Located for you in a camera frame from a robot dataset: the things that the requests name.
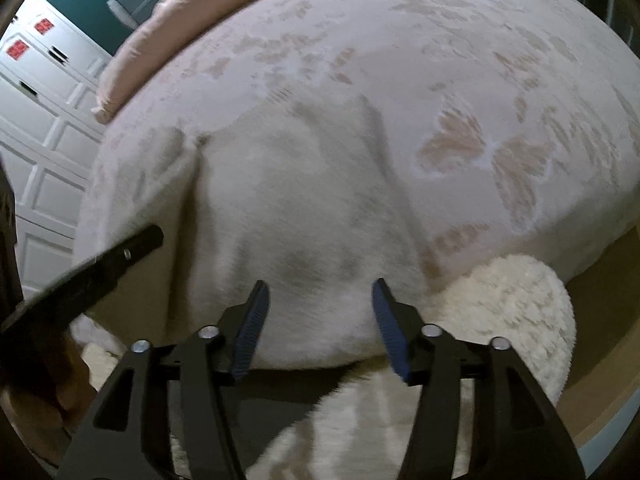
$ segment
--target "black frame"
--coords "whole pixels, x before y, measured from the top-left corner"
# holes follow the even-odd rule
[[[8,27],[24,0],[0,0],[0,35]],[[640,0],[620,0],[629,20],[640,30]],[[598,480],[617,478],[636,478],[638,457],[640,456],[640,414],[636,415],[625,436],[594,473]],[[6,415],[0,410],[0,480],[21,478],[31,480],[50,480],[50,476],[24,447],[9,424]]]

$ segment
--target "white fur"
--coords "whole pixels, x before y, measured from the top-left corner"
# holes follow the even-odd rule
[[[296,86],[210,137],[186,202],[172,340],[216,322],[256,280],[271,289],[254,360],[261,368],[383,354],[370,299],[377,278],[400,300],[426,307],[372,120],[363,99]]]
[[[115,146],[121,151],[113,155]],[[72,324],[81,344],[98,342],[121,353],[136,339],[162,344],[180,211],[196,169],[198,138],[178,128],[141,129],[136,135],[107,136],[82,198],[74,243],[74,264],[83,262],[150,223],[164,233],[164,244],[138,262],[115,291]]]

